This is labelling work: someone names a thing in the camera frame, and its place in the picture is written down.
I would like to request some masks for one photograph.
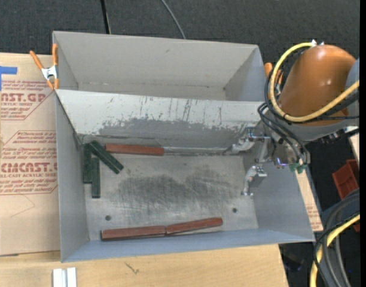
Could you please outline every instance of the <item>red object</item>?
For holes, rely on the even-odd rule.
[[[156,156],[162,156],[164,154],[164,148],[159,146],[117,145],[115,143],[106,143],[105,148],[106,151],[111,153]]]
[[[202,220],[188,221],[168,225],[153,225],[150,227],[130,227],[115,228],[112,230],[103,230],[100,232],[102,240],[121,240],[131,238],[166,236],[183,232],[201,230],[204,228],[218,227],[223,224],[220,217],[207,218]]]
[[[202,228],[218,227],[222,224],[223,224],[222,218],[208,218],[203,220],[177,223],[168,225],[166,227],[166,234],[171,235],[171,234],[201,230]]]
[[[103,230],[100,235],[102,240],[120,240],[140,237],[164,236],[165,234],[166,227],[164,225],[154,225],[151,227],[130,227]]]
[[[359,188],[359,167],[356,160],[347,160],[346,164],[332,173],[338,194],[343,200],[353,190]],[[360,223],[355,224],[354,229],[360,232]]]

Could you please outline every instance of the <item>bin floor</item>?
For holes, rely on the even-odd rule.
[[[223,225],[197,231],[258,228],[253,200],[241,196],[245,167],[239,155],[115,154],[115,174],[100,162],[100,194],[85,184],[90,240],[110,228],[169,225],[220,216]]]

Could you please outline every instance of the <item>yellow cable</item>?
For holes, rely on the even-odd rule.
[[[360,214],[358,214],[357,216],[353,217],[351,220],[349,220],[348,222],[344,223],[341,227],[338,227],[336,229],[334,229],[332,232],[329,233],[328,238],[327,238],[327,246],[329,246],[332,241],[345,229],[347,229],[348,227],[350,227],[352,224],[354,224],[355,222],[360,220]],[[320,248],[318,249],[317,253],[316,253],[316,257],[318,262],[321,261],[322,258],[322,246],[320,246]],[[316,287],[316,278],[317,278],[317,266],[316,263],[313,262],[312,264],[312,269],[310,271],[310,282],[309,282],[309,287]]]
[[[282,57],[279,59],[279,61],[277,62],[277,64],[275,65],[275,67],[273,68],[273,72],[272,72],[272,78],[271,78],[271,82],[270,82],[270,87],[269,87],[269,94],[270,94],[270,99],[273,105],[274,110],[284,119],[288,120],[288,121],[292,121],[292,122],[303,122],[303,121],[308,121],[311,120],[313,118],[316,118],[322,114],[324,114],[325,112],[329,111],[331,108],[335,107],[337,104],[339,104],[342,100],[344,100],[349,94],[351,94],[354,90],[356,90],[359,87],[359,80],[357,80],[354,84],[352,84],[348,89],[346,89],[342,94],[340,94],[337,98],[335,98],[333,101],[331,101],[330,103],[328,103],[327,105],[325,105],[323,108],[319,109],[316,112],[313,112],[309,115],[305,115],[305,116],[301,116],[301,117],[294,117],[294,116],[290,116],[288,114],[286,114],[283,110],[280,109],[279,105],[277,104],[277,101],[275,99],[275,78],[277,75],[277,72],[279,71],[279,68],[281,67],[281,64],[283,63],[283,61],[286,59],[286,57],[288,55],[290,55],[293,51],[298,50],[299,48],[303,48],[303,47],[313,47],[316,44],[314,42],[303,42],[301,44],[295,45],[293,47],[291,47],[290,49],[288,49],[283,55]]]

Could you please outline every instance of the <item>gray floor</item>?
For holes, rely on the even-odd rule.
[[[360,0],[165,0],[188,39],[257,44],[264,62],[275,62],[293,44],[325,41],[359,57]],[[160,0],[105,0],[113,34],[182,38]],[[54,30],[105,33],[100,0],[0,0],[0,52],[51,51]],[[337,200],[331,173],[353,158],[349,142],[311,143],[311,172],[322,209]],[[360,238],[348,231],[342,244],[352,286],[361,285]],[[312,245],[284,248],[304,258],[288,272],[290,286],[307,286]]]

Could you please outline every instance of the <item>green block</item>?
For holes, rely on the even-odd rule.
[[[83,145],[83,182],[84,183],[91,183],[93,182],[92,179],[92,150],[90,145],[85,144]]]
[[[91,196],[93,199],[100,198],[100,170],[99,170],[99,158],[93,157],[91,159],[92,166],[92,183],[91,183]]]
[[[99,157],[112,171],[116,174],[120,173],[124,168],[123,165],[117,161],[117,159],[107,152],[103,146],[100,145],[98,141],[93,141],[90,143],[91,151],[93,154]]]

